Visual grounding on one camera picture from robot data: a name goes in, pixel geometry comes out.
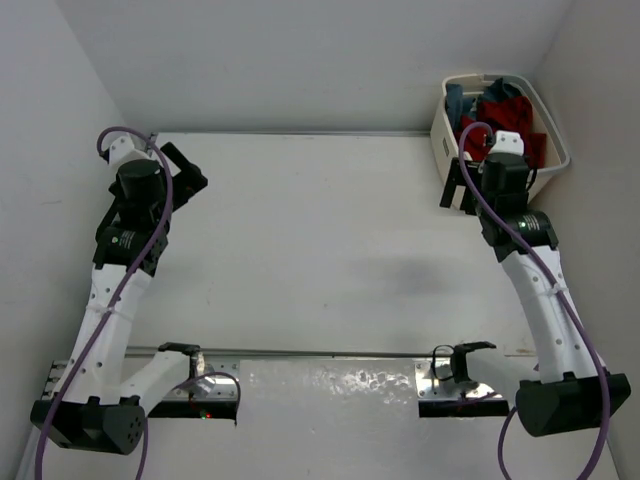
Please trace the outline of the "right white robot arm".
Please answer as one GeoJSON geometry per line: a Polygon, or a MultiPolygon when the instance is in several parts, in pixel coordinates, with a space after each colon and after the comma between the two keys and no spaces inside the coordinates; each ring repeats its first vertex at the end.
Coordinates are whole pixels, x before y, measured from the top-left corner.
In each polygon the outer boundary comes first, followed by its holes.
{"type": "Polygon", "coordinates": [[[492,343],[455,346],[452,380],[490,382],[515,408],[533,437],[607,426],[628,399],[625,374],[612,374],[592,358],[562,277],[558,239],[549,217],[528,206],[530,169],[523,157],[494,153],[483,166],[453,158],[440,205],[465,190],[463,210],[478,217],[521,302],[538,357],[538,369],[519,373],[488,357],[492,343]]]}

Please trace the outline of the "red t shirt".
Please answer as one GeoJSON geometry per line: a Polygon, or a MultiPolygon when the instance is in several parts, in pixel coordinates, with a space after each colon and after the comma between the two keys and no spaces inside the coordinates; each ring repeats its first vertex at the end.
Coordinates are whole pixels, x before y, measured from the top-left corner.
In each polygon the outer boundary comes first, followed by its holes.
{"type": "Polygon", "coordinates": [[[484,122],[492,131],[517,132],[524,142],[524,153],[528,165],[541,169],[545,166],[546,135],[537,133],[533,128],[534,114],[531,102],[524,96],[517,96],[501,102],[482,101],[476,110],[462,115],[459,126],[454,132],[459,141],[463,130],[473,122],[484,122]]]}

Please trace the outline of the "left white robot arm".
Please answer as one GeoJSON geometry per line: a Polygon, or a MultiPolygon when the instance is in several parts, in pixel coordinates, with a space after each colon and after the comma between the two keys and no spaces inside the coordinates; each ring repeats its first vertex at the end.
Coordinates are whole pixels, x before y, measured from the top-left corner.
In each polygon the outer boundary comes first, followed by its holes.
{"type": "Polygon", "coordinates": [[[168,245],[172,214],[207,178],[172,144],[153,159],[122,135],[105,153],[116,171],[113,202],[96,230],[91,289],[76,342],[51,393],[30,420],[66,449],[127,455],[148,414],[193,374],[196,345],[165,343],[128,379],[123,363],[138,303],[168,245]]]}

